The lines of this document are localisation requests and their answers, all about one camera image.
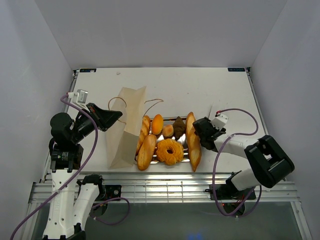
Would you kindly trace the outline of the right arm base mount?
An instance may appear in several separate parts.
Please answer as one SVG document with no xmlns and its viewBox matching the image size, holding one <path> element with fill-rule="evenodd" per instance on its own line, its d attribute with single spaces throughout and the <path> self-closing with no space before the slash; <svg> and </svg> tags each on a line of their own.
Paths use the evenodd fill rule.
<svg viewBox="0 0 320 240">
<path fill-rule="evenodd" d="M 217 200 L 228 200 L 231 202 L 222 202 L 220 205 L 223 207 L 223 210 L 226 213 L 233 212 L 241 203 L 244 201 L 245 197 L 250 193 L 251 189 L 246 188 L 245 190 L 232 192 L 232 190 L 227 186 L 227 184 L 217 184 L 215 185 L 215 193 L 217 196 Z M 209 185 L 207 189 L 204 190 L 205 193 L 209 194 L 209 198 L 214 201 L 214 192 L 213 192 L 213 185 Z M 255 200 L 256 194 L 253 190 L 247 200 Z M 245 213 L 246 206 L 243 204 L 238 211 L 233 215 L 233 217 L 240 217 Z"/>
</svg>

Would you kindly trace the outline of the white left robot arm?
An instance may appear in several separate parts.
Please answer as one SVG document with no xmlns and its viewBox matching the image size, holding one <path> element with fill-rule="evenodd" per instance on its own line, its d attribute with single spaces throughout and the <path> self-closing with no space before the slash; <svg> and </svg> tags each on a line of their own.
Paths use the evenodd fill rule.
<svg viewBox="0 0 320 240">
<path fill-rule="evenodd" d="M 106 195 L 102 177 L 92 174 L 78 181 L 84 167 L 84 149 L 80 145 L 90 133 L 107 131 L 121 116 L 121 111 L 103 110 L 93 103 L 79 108 L 75 119 L 66 112 L 50 120 L 49 143 L 52 196 L 44 240 L 84 240 L 85 225 L 95 200 Z"/>
</svg>

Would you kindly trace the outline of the metal tongs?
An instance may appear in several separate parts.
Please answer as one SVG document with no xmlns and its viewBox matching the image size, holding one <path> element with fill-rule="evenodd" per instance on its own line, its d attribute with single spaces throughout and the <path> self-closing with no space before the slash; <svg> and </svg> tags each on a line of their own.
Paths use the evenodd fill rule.
<svg viewBox="0 0 320 240">
<path fill-rule="evenodd" d="M 216 115 L 216 105 L 213 102 L 211 105 L 210 112 L 209 112 L 209 119 L 212 120 L 215 117 L 215 115 Z"/>
</svg>

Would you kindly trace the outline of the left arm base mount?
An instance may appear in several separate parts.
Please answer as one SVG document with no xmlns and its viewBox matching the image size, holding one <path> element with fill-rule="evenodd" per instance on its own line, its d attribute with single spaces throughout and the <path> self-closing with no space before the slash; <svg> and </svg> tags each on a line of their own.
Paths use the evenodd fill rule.
<svg viewBox="0 0 320 240">
<path fill-rule="evenodd" d="M 97 204 L 97 202 L 103 202 L 109 199 L 121 197 L 122 186 L 121 185 L 103 185 L 102 193 L 98 195 L 95 199 L 93 206 Z M 100 217 L 102 216 L 108 209 L 108 203 L 100 204 L 98 207 L 92 209 L 90 211 L 90 217 Z"/>
</svg>

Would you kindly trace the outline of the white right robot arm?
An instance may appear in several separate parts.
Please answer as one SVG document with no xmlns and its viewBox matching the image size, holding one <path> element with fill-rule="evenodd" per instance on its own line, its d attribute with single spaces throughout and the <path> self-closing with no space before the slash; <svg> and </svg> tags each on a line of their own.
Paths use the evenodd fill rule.
<svg viewBox="0 0 320 240">
<path fill-rule="evenodd" d="M 258 139 L 248 133 L 226 134 L 226 122 L 216 117 L 196 120 L 192 125 L 200 144 L 207 150 L 228 153 L 246 159 L 250 167 L 233 173 L 225 184 L 213 187 L 218 200 L 237 199 L 244 191 L 256 186 L 271 189 L 295 170 L 295 165 L 277 141 L 270 135 Z"/>
</svg>

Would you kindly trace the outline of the beige paper bag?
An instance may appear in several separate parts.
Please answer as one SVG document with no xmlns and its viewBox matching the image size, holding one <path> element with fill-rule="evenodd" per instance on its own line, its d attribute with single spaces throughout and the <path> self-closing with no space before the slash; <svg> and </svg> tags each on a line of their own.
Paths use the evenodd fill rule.
<svg viewBox="0 0 320 240">
<path fill-rule="evenodd" d="M 106 160 L 110 170 L 131 168 L 140 138 L 143 117 L 147 114 L 147 87 L 122 87 L 118 96 L 108 102 L 108 109 L 120 111 L 122 116 L 107 130 Z"/>
</svg>

